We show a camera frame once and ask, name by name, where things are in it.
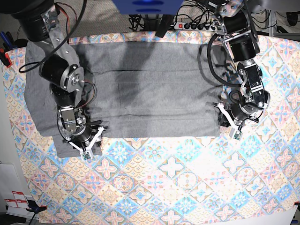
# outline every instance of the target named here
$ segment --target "gray cloth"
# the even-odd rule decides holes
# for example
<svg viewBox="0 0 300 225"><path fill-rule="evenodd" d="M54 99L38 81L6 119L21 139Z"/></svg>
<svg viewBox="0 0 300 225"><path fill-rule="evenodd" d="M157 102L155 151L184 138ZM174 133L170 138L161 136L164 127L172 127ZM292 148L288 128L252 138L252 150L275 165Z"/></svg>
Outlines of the gray cloth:
<svg viewBox="0 0 300 225"><path fill-rule="evenodd" d="M102 120L103 126L109 127L103 136L219 135L218 110L212 103L219 101L222 86L210 73L205 45L124 42L73 47L85 78L97 87L97 97L87 111L92 120ZM28 43L26 63L44 55L41 48ZM223 74L225 52L214 46L212 55L218 65L216 72ZM87 84L85 89L91 93ZM58 157L79 156L77 150L62 143L49 82L38 75L38 69L27 73L24 95L37 130L53 136Z"/></svg>

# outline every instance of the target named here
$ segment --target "tile pattern fabric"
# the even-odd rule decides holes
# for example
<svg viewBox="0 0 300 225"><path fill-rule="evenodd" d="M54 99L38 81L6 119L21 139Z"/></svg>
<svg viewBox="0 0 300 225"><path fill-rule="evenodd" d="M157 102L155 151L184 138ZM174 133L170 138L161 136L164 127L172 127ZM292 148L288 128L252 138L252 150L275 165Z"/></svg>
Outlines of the tile pattern fabric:
<svg viewBox="0 0 300 225"><path fill-rule="evenodd" d="M206 44L209 32L105 34L70 43L124 41ZM25 48L1 66L16 151L33 198L47 206L42 223L91 225L205 224L259 217L300 199L300 44L260 37L256 57L271 94L258 124L240 142L219 137L127 138L102 142L102 156L58 158L51 137L35 128L18 73Z"/></svg>

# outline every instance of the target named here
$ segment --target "metal bracket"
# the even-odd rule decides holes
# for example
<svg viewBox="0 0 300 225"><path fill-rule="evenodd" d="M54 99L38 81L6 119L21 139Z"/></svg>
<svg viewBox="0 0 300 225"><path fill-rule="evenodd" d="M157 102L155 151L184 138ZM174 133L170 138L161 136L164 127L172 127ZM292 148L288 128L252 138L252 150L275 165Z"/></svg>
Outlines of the metal bracket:
<svg viewBox="0 0 300 225"><path fill-rule="evenodd" d="M265 97L263 92L263 83L257 69L257 64L253 61L253 64L251 65L242 66L239 64L238 67L243 67L242 69L245 70L254 103L259 108L263 108L265 104Z"/></svg>
<svg viewBox="0 0 300 225"><path fill-rule="evenodd" d="M60 22L58 20L58 15L56 13L55 6L53 5L51 8L49 8L46 12L44 12L42 15L45 27L49 34L49 39L51 41L51 44L53 45L53 49L56 48L61 41L64 39L62 32L60 30ZM49 52L49 47L45 44L40 45L41 47L45 47L45 52ZM63 80L64 85L61 85L61 88L66 90L67 92L73 92L76 91L75 95L75 105L77 106L78 103L81 101L81 94L84 87L83 82L76 82L73 83L73 78L78 77L79 81L84 80L84 71L82 67L79 67L79 58L77 56L76 51L74 48L72 48L67 43L64 43L57 51L56 54L58 54L60 57L65 59L69 64L69 71L71 73L64 73L63 77L61 78Z"/></svg>
<svg viewBox="0 0 300 225"><path fill-rule="evenodd" d="M61 117L64 120L66 130L73 133L76 131L76 119L74 115L74 108L60 109Z"/></svg>
<svg viewBox="0 0 300 225"><path fill-rule="evenodd" d="M227 4L218 7L217 11L221 16L235 16L243 7L243 0L230 0Z"/></svg>
<svg viewBox="0 0 300 225"><path fill-rule="evenodd" d="M91 142L89 143L88 147L83 150L82 148L78 147L73 142L69 142L70 145L72 145L74 148L80 151L81 159L87 160L87 159L93 159L94 154L92 152L92 147L94 146L95 142L98 140L98 138L101 136L102 132L104 131L104 127L99 127L98 132L95 134Z"/></svg>
<svg viewBox="0 0 300 225"><path fill-rule="evenodd" d="M242 132L239 131L239 127L235 125L234 121L232 120L229 113L225 110L224 104L222 102L218 103L217 105L214 105L215 107L219 108L221 113L227 118L228 122L230 123L230 126L232 127L229 133L229 136L233 139L240 140L242 137Z"/></svg>

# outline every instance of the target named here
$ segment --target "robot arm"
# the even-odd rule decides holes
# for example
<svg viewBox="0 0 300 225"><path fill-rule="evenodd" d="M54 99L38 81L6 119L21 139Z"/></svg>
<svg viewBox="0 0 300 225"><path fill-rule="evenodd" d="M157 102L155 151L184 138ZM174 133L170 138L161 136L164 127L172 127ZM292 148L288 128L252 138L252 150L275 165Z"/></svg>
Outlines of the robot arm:
<svg viewBox="0 0 300 225"><path fill-rule="evenodd" d="M53 0L44 0L40 5L31 7L12 16L19 20L27 37L41 47L46 57L33 67L19 72L27 72L39 67L39 75L50 82L50 88L57 104L57 125L63 142L78 149L83 159L93 157L92 147L102 141L101 134L106 127L101 121L88 121L82 105L82 91L85 84L84 69L79 64L75 50L67 44L67 39L78 25L87 0L83 1L78 22L63 37L59 26L58 12Z"/></svg>
<svg viewBox="0 0 300 225"><path fill-rule="evenodd" d="M270 102L270 94L263 87L261 69L253 59L260 52L258 36L245 0L231 0L226 5L220 6L214 15L214 23L218 34L212 37L208 47L210 70L224 85L240 89L229 94L233 101L231 106L225 106L223 103L214 106L220 109L219 124L224 127L231 126L230 136L239 140L244 122L246 120L258 122L257 114L262 113ZM210 50L212 42L217 37L221 37L228 54L238 63L236 70L243 80L242 84L230 84L215 74ZM233 94L238 94L239 100L235 100Z"/></svg>

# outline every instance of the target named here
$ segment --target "floor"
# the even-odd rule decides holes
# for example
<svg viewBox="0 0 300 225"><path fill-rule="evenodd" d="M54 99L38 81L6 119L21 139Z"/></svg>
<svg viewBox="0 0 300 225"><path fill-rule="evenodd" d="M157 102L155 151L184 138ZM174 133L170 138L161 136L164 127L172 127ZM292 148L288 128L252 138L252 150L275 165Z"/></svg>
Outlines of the floor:
<svg viewBox="0 0 300 225"><path fill-rule="evenodd" d="M243 225L263 225L263 224L270 224L270 225L286 225L287 221L284 220L285 217L283 217L282 214L289 214L288 211L284 213L278 213L278 214L272 214L267 215L264 217L253 217L243 220ZM299 218L300 212L299 210L296 211L296 217ZM228 221L228 222L222 222L222 223L216 223L214 225L237 225L240 224L238 221ZM14 225L28 225L28 222L25 224L14 224ZM38 221L33 221L31 225L55 225L55 224L40 224Z"/></svg>
<svg viewBox="0 0 300 225"><path fill-rule="evenodd" d="M61 2L71 4L79 14L82 0L61 0ZM65 8L66 12L70 16L71 24L75 23L75 17L73 12L69 8ZM186 13L191 15L192 18L195 18L198 15L196 9L183 9L181 13ZM265 19L265 14L258 14L254 16L257 20L263 21ZM66 22L66 19L63 15L60 15L61 24ZM300 33L300 22L295 26L291 27L287 19L277 15L278 25L281 25L290 33ZM111 2L111 0L89 0L85 14L82 18L81 23L79 24L77 30L74 32L72 37L82 37L93 34L103 34L103 33L113 33L113 32L128 32L130 29L127 15L120 15L117 8ZM0 15L0 31L10 31L12 36L16 39L17 31L20 25L19 22L12 18L10 15ZM20 29L19 38L26 38L22 29ZM300 212L296 211L296 218L300 220ZM37 221L34 221L32 225L39 225Z"/></svg>

